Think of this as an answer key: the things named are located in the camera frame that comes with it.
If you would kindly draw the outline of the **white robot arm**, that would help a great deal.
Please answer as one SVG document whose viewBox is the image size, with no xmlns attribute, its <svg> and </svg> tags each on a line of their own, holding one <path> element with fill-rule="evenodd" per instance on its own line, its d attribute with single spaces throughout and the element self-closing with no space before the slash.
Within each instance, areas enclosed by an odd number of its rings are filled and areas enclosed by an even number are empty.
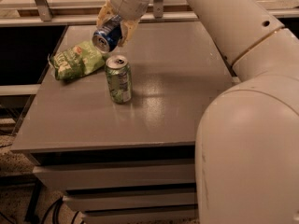
<svg viewBox="0 0 299 224">
<path fill-rule="evenodd" d="M 200 224 L 298 224 L 298 40 L 254 0 L 186 0 L 238 76 L 201 118 Z"/>
</svg>

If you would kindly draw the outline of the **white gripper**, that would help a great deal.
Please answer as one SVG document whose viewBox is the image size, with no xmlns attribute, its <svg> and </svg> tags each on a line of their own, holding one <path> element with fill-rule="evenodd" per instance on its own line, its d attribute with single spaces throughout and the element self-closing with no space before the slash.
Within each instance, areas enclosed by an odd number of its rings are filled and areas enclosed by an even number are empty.
<svg viewBox="0 0 299 224">
<path fill-rule="evenodd" d="M 140 18 L 146 13 L 150 0 L 109 0 L 106 1 L 96 20 L 96 27 L 102 26 L 116 14 L 123 18 L 121 21 L 121 39 L 119 47 L 125 46 L 132 38 Z"/>
</svg>

